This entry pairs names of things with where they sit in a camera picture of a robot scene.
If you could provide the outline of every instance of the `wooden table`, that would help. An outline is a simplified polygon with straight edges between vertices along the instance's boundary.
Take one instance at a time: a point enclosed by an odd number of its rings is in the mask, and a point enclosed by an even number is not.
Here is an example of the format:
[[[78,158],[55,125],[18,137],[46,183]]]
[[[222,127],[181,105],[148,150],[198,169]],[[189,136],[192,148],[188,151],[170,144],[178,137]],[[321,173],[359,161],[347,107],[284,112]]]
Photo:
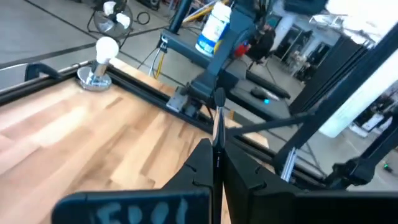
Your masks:
[[[174,92],[120,60],[112,64]],[[0,223],[50,223],[55,203],[80,190],[161,188],[210,137],[116,85],[93,93],[71,79],[9,103],[0,108]],[[247,137],[268,146],[257,133]]]

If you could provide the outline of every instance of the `concrete floor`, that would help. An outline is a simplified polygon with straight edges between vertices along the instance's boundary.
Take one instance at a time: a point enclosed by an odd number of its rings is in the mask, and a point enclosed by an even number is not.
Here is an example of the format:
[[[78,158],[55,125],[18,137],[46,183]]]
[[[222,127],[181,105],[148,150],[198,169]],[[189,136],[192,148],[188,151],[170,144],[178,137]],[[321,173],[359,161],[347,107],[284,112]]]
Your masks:
[[[41,61],[53,68],[61,69],[73,63],[91,60],[95,57],[94,47],[56,57],[46,55],[50,52],[59,52],[95,43],[95,38],[98,36],[86,31],[86,23],[92,12],[88,6],[67,0],[30,0],[30,2],[2,2],[0,8],[0,26],[2,27],[2,35],[0,35],[2,42],[0,89],[23,82],[25,59],[28,59],[29,62]],[[151,20],[147,25],[142,26],[134,23],[135,32],[168,24],[168,11],[165,6],[155,12],[135,1],[130,1],[129,4],[134,16],[141,11],[147,11],[151,14]],[[128,38],[118,58],[133,67],[138,67],[154,49],[159,34],[160,31],[153,31]],[[196,35],[187,29],[181,29],[180,35],[187,42],[194,43],[196,41]],[[152,54],[144,62],[140,70],[146,73],[149,71],[154,55]],[[163,75],[160,76],[159,80],[177,86],[189,82],[201,71],[203,71],[202,68],[192,64],[187,58],[169,50],[164,58]],[[284,72],[278,61],[273,58],[269,59],[266,66],[253,66],[252,71],[287,90],[292,95],[287,103],[294,100],[303,88],[303,85]],[[228,101],[226,106],[255,123],[262,121],[233,102]],[[297,127],[283,127],[269,132],[264,131],[262,134],[268,138],[270,148],[278,151],[296,131]],[[314,170],[314,172],[329,174],[334,163],[345,162],[359,155],[375,138],[376,136],[371,135],[362,139],[349,130],[344,130],[334,139],[316,133],[298,153],[300,157],[313,165],[309,166],[300,159],[298,163]],[[317,171],[313,166],[319,166],[322,171]],[[397,187],[398,179],[385,173],[382,170],[382,165],[380,165],[377,167],[375,178],[370,184],[350,187],[350,190],[395,190]]]

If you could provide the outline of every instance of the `person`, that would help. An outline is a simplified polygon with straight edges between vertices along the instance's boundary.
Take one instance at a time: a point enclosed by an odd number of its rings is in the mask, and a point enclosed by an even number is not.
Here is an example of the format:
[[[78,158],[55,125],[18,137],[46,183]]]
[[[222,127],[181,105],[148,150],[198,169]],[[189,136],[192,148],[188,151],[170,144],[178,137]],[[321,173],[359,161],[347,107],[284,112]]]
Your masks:
[[[276,33],[272,25],[266,23],[259,36],[253,36],[249,39],[249,50],[246,55],[255,62],[260,62],[263,57],[270,55],[272,46],[274,45]]]

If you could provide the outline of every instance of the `lamp base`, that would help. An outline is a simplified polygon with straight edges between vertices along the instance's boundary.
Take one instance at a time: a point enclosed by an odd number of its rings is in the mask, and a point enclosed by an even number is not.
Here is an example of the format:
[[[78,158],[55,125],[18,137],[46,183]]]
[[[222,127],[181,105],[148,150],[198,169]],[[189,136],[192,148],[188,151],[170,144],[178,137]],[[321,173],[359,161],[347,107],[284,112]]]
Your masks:
[[[77,70],[77,82],[85,90],[105,91],[111,87],[112,80],[109,75],[96,76],[90,67],[81,67]]]

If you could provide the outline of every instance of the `red object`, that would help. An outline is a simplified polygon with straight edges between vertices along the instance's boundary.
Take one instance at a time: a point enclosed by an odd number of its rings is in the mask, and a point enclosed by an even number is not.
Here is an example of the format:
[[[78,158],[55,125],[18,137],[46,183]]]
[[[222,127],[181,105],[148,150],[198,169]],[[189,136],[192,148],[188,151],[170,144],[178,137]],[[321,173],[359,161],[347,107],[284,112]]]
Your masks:
[[[235,52],[234,52],[234,56],[236,57],[236,58],[240,58],[240,57],[242,57],[244,54],[246,54],[246,52],[249,50],[249,47],[248,46],[245,46],[244,44],[241,44],[241,45],[239,45],[237,48],[236,48],[236,50],[235,50]]]

